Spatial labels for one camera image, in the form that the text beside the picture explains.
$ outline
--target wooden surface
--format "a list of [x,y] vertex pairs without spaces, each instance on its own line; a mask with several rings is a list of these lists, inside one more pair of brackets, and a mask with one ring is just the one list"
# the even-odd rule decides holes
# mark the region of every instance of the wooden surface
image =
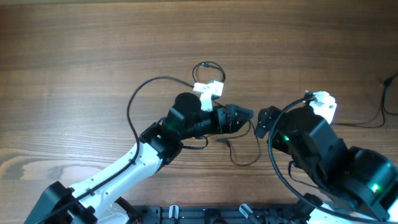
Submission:
[[[326,90],[338,102],[336,122],[367,120],[380,83],[398,71],[396,8],[396,1],[294,0],[1,7],[0,222],[23,222],[52,182],[69,186],[121,157],[135,141],[125,112],[136,87],[158,75],[192,82],[202,60],[225,69],[221,103],[258,113],[305,90]],[[199,72],[204,82],[219,75]],[[397,89],[390,110],[398,111]],[[145,86],[132,104],[138,132],[165,116],[182,91],[190,90],[170,81]],[[398,163],[396,117],[380,129],[334,129],[348,146]],[[184,150],[125,198],[134,205],[295,202],[261,143],[259,162],[235,167],[228,148],[210,138],[206,150]],[[233,144],[239,162],[255,158],[252,136]],[[276,159],[286,174],[290,157]]]

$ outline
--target wooden table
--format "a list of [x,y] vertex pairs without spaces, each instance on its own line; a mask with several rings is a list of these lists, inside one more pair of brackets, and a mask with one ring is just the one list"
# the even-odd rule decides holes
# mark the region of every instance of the wooden table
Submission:
[[[0,7],[0,222],[23,222],[52,182],[69,186],[121,157],[135,142],[125,113],[136,87],[159,75],[193,82],[191,69],[202,60],[225,69],[221,103],[258,113],[271,105],[282,108],[305,90],[326,90],[338,102],[336,122],[366,121],[377,111],[380,83],[398,72],[396,3]],[[198,75],[207,82],[219,73],[201,68]],[[387,99],[395,111],[397,87]],[[132,104],[138,132],[165,116],[182,91],[191,90],[170,81],[145,86]],[[334,127],[348,146],[374,149],[396,164],[397,128],[392,116],[379,129]],[[233,144],[237,161],[255,158],[252,135]],[[265,140],[261,146],[260,161],[236,167],[228,148],[210,138],[205,150],[183,150],[124,197],[134,205],[295,202],[272,169]],[[291,158],[275,154],[286,174]],[[293,175],[310,181],[297,169]]]

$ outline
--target wire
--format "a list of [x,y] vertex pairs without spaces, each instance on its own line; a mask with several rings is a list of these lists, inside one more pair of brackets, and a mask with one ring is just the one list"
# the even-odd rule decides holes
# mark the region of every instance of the wire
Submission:
[[[377,109],[377,113],[373,116],[372,119],[370,119],[369,121],[366,122],[361,122],[361,123],[331,123],[331,125],[341,125],[341,126],[348,126],[348,127],[354,127],[354,128],[381,128],[386,124],[386,115],[385,114],[389,114],[389,115],[393,115],[393,116],[398,116],[398,113],[392,113],[388,110],[386,110],[386,98],[387,98],[387,91],[388,88],[390,87],[392,81],[395,79],[395,77],[398,76],[398,73],[396,73],[395,75],[387,78],[383,85],[383,92],[381,95],[381,99],[380,99],[380,104],[379,104],[379,108]],[[382,123],[376,126],[363,126],[362,124],[367,124],[370,123],[371,121],[374,121],[379,113],[381,112],[381,117],[382,117]]]
[[257,162],[260,159],[260,157],[261,157],[260,142],[259,142],[259,139],[258,139],[258,137],[256,135],[254,135],[254,137],[256,137],[256,141],[257,141],[257,146],[258,146],[259,152],[258,152],[257,157],[252,162],[249,162],[247,164],[239,164],[232,157],[232,151],[234,150],[234,147],[232,146],[232,144],[230,143],[229,140],[230,139],[240,138],[240,137],[243,137],[243,136],[247,135],[250,132],[251,128],[254,130],[254,125],[251,122],[251,120],[249,120],[249,129],[244,134],[240,134],[239,136],[233,136],[233,137],[229,137],[229,138],[217,139],[218,142],[224,142],[228,146],[228,148],[229,148],[229,159],[236,166],[250,166],[250,165],[254,164],[255,162]]
[[290,177],[292,180],[294,180],[294,181],[296,181],[296,182],[298,182],[298,183],[300,183],[300,184],[303,184],[303,185],[306,185],[306,186],[309,186],[309,187],[313,187],[313,188],[315,188],[315,189],[318,189],[318,187],[316,187],[316,186],[314,186],[314,185],[312,185],[312,184],[307,184],[306,182],[303,182],[303,181],[301,181],[301,180],[297,180],[297,179],[293,178],[293,177],[292,177],[292,165],[293,165],[293,164],[294,164],[294,161],[290,161],[289,164],[288,164],[288,166],[287,166],[287,172],[289,173],[289,177]]
[[206,139],[206,145],[205,146],[182,146],[183,149],[204,149],[207,147],[207,145],[209,145],[209,139],[206,136],[200,136],[199,139]]
[[194,68],[192,69],[192,78],[193,78],[193,81],[195,83],[198,82],[197,79],[195,78],[195,69],[197,69],[200,66],[204,66],[206,68],[214,68],[214,69],[219,70],[221,72],[221,78],[220,78],[219,81],[222,82],[222,83],[225,82],[226,75],[225,75],[225,72],[223,70],[223,67],[221,65],[217,64],[216,62],[205,61],[205,62],[200,62],[200,63],[196,64],[194,66]]
[[69,208],[71,205],[73,205],[74,203],[77,203],[79,200],[81,200],[81,199],[83,199],[83,198],[89,196],[89,195],[92,194],[94,191],[98,190],[100,187],[104,186],[104,185],[107,184],[109,181],[113,180],[115,177],[117,177],[119,174],[123,173],[123,172],[124,172],[127,168],[129,168],[131,165],[136,164],[136,159],[137,159],[138,154],[139,154],[140,144],[139,144],[139,137],[138,137],[137,131],[136,131],[136,129],[134,128],[134,126],[132,125],[131,118],[130,118],[130,107],[131,107],[131,103],[132,103],[132,100],[134,99],[134,97],[137,95],[138,91],[139,91],[144,85],[150,83],[151,81],[159,80],[159,79],[173,80],[173,81],[176,81],[176,82],[178,82],[178,83],[181,83],[181,84],[184,84],[184,85],[186,85],[186,86],[189,86],[189,87],[193,88],[193,85],[191,85],[191,84],[189,84],[189,83],[187,83],[187,82],[184,82],[184,81],[182,81],[182,80],[179,80],[178,78],[168,77],[168,76],[154,77],[154,78],[151,78],[151,79],[145,81],[143,84],[141,84],[141,85],[134,91],[134,93],[133,93],[132,96],[130,97],[129,103],[127,104],[127,121],[128,121],[128,123],[129,123],[129,125],[130,125],[131,131],[134,133],[134,137],[135,137],[136,143],[137,143],[137,144],[136,144],[136,145],[137,145],[137,147],[136,147],[136,153],[135,153],[135,155],[132,157],[132,159],[129,160],[129,162],[128,162],[121,170],[117,171],[117,172],[116,172],[115,174],[113,174],[111,177],[108,177],[106,180],[102,181],[101,183],[99,183],[98,185],[96,185],[96,186],[93,187],[92,189],[86,191],[86,192],[83,193],[82,195],[78,196],[77,198],[75,198],[75,199],[72,200],[71,202],[67,203],[66,205],[64,205],[64,206],[62,206],[62,207],[60,207],[60,208],[58,208],[58,209],[52,211],[51,213],[47,214],[46,216],[44,216],[43,218],[41,218],[39,221],[35,222],[35,224],[43,223],[43,222],[45,222],[47,219],[53,217],[54,215],[56,215],[56,214],[58,214],[58,213],[60,213],[60,212],[62,212],[62,211],[64,211],[64,210],[68,209],[68,208]]
[[277,174],[277,176],[279,177],[279,179],[282,181],[282,183],[284,183],[284,185],[291,191],[293,192],[293,194],[295,194],[300,200],[302,200],[303,202],[311,205],[312,207],[325,212],[329,215],[333,215],[339,218],[344,218],[353,222],[365,222],[365,223],[394,223],[394,222],[380,222],[377,220],[371,220],[371,219],[367,219],[367,218],[357,218],[357,217],[352,217],[351,215],[346,215],[340,212],[335,212],[335,211],[331,211],[329,209],[323,208],[323,207],[319,207],[317,205],[315,205],[313,202],[307,200],[302,194],[300,194],[300,192],[298,192],[296,189],[294,189],[294,187],[292,187],[287,180],[284,178],[284,176],[282,175],[282,173],[280,172],[278,165],[276,164],[275,158],[274,158],[274,153],[272,152],[272,136],[274,131],[276,130],[276,125],[278,123],[278,120],[280,120],[280,118],[282,117],[283,114],[285,114],[289,109],[291,109],[292,107],[294,107],[295,105],[302,103],[304,101],[308,101],[308,100],[312,100],[313,97],[311,98],[302,98],[299,100],[294,101],[293,103],[289,104],[288,106],[286,106],[282,112],[280,113],[280,115],[278,115],[277,119],[275,120],[274,124],[272,125],[271,129],[269,130],[269,135],[268,135],[268,153],[269,153],[269,159],[271,160],[271,164],[275,170],[275,173]]

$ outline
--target robotic hand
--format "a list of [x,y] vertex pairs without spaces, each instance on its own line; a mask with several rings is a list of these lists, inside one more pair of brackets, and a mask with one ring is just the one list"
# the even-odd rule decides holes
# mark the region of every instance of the robotic hand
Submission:
[[[301,102],[305,106],[287,112]],[[255,134],[264,138],[269,132],[272,165],[300,200],[305,199],[277,168],[272,147],[291,155],[295,167],[303,169],[338,208],[384,222],[390,218],[391,208],[398,206],[397,169],[376,151],[355,146],[348,149],[330,126],[335,110],[335,99],[327,92],[307,92],[303,99],[283,110],[274,106],[260,110]],[[312,204],[310,207],[322,210],[319,204]],[[332,215],[350,219],[349,215],[336,212]]]
[[167,117],[149,126],[122,158],[69,188],[55,182],[45,189],[25,223],[135,222],[131,206],[120,196],[170,164],[183,148],[181,140],[235,133],[253,117],[251,110],[236,105],[213,108],[204,100],[206,110],[196,95],[179,94]]

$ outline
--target green indicator light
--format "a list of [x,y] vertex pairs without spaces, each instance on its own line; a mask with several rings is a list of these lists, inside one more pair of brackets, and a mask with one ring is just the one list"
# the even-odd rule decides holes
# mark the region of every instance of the green indicator light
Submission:
[[372,191],[373,191],[373,193],[376,193],[379,189],[380,189],[380,186],[378,186],[377,184],[374,184],[374,185],[372,186]]

